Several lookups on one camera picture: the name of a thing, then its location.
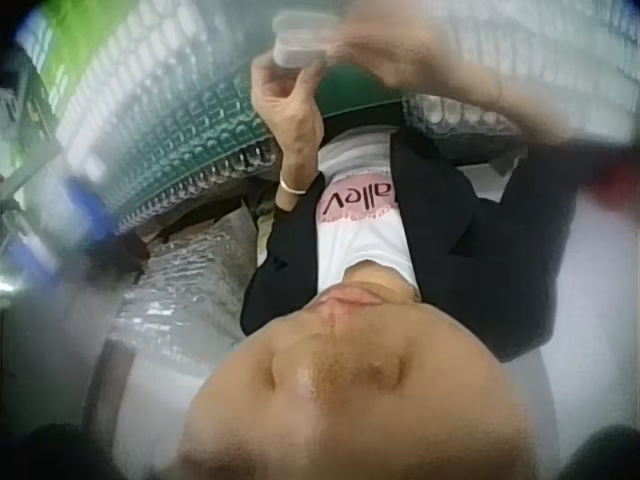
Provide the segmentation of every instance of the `white t-shirt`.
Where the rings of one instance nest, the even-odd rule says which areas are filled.
[[[391,178],[393,130],[350,130],[320,150],[327,188],[316,211],[318,292],[366,260],[395,269],[417,287]]]

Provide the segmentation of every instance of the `plastic wrap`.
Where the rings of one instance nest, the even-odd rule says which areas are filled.
[[[242,209],[154,248],[145,275],[125,293],[112,336],[186,373],[206,375],[244,338],[239,318],[255,242]]]

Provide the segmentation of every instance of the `hand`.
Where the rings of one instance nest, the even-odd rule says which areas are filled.
[[[349,62],[392,88],[449,98],[460,96],[457,62],[433,29],[402,6],[369,7],[347,21],[330,48],[331,62]]]
[[[324,124],[314,95],[325,67],[315,63],[303,70],[286,70],[271,52],[253,61],[251,102],[280,145],[285,161],[315,159],[324,137]]]

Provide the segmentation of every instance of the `red object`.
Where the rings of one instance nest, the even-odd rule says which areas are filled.
[[[605,172],[592,192],[610,210],[624,210],[640,195],[640,172],[633,165],[617,165]]]

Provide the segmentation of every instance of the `pink logo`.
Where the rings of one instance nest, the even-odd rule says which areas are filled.
[[[380,218],[398,209],[391,177],[379,173],[354,175],[329,185],[318,204],[320,223]]]

